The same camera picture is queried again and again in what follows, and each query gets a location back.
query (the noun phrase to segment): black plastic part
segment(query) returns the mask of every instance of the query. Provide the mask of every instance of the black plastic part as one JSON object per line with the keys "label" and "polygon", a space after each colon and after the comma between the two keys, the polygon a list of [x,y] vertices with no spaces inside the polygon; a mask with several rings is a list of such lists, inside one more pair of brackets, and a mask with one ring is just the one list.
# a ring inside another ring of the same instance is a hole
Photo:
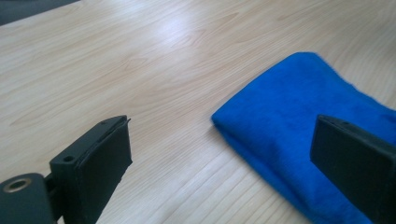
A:
{"label": "black plastic part", "polygon": [[0,0],[0,25],[62,7],[78,0]]}
{"label": "black plastic part", "polygon": [[320,115],[311,161],[373,222],[396,223],[396,147]]}
{"label": "black plastic part", "polygon": [[132,163],[126,116],[104,120],[49,164],[65,196],[65,223],[95,223]]}
{"label": "black plastic part", "polygon": [[54,223],[50,198],[42,175],[15,176],[3,182],[0,190],[0,223]]}

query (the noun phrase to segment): blue towel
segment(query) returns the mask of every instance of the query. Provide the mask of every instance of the blue towel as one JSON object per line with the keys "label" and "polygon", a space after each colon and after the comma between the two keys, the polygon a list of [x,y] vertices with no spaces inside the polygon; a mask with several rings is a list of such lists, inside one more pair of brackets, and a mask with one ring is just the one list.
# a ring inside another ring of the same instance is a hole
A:
{"label": "blue towel", "polygon": [[318,114],[348,120],[396,145],[396,111],[357,91],[310,52],[264,72],[212,120],[233,149],[314,223],[371,223],[309,159]]}

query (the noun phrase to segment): folded fabric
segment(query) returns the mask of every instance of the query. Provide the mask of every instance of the folded fabric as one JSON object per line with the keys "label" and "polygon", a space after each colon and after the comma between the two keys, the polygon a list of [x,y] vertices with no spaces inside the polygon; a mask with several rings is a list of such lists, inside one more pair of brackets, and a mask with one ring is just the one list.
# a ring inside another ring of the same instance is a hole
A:
{"label": "folded fabric", "polygon": [[249,83],[212,120],[225,140],[314,223],[371,223],[310,161],[318,114],[396,145],[396,111],[357,91],[315,53],[290,55]]}

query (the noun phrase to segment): light wood tabletop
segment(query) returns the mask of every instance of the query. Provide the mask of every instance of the light wood tabletop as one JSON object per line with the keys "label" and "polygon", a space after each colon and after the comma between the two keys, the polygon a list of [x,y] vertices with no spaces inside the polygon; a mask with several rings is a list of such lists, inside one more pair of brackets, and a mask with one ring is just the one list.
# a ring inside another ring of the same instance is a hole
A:
{"label": "light wood tabletop", "polygon": [[396,1],[82,0],[0,27],[0,181],[127,115],[134,163],[98,223],[309,223],[210,116],[296,51],[396,108]]}

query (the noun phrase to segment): table surface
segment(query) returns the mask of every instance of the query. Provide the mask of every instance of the table surface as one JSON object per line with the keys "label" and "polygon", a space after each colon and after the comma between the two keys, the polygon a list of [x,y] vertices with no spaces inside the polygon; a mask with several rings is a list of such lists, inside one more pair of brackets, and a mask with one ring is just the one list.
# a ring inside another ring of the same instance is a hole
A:
{"label": "table surface", "polygon": [[210,116],[296,51],[396,108],[396,1],[83,0],[0,27],[0,180],[127,115],[134,163],[98,223],[308,223]]}

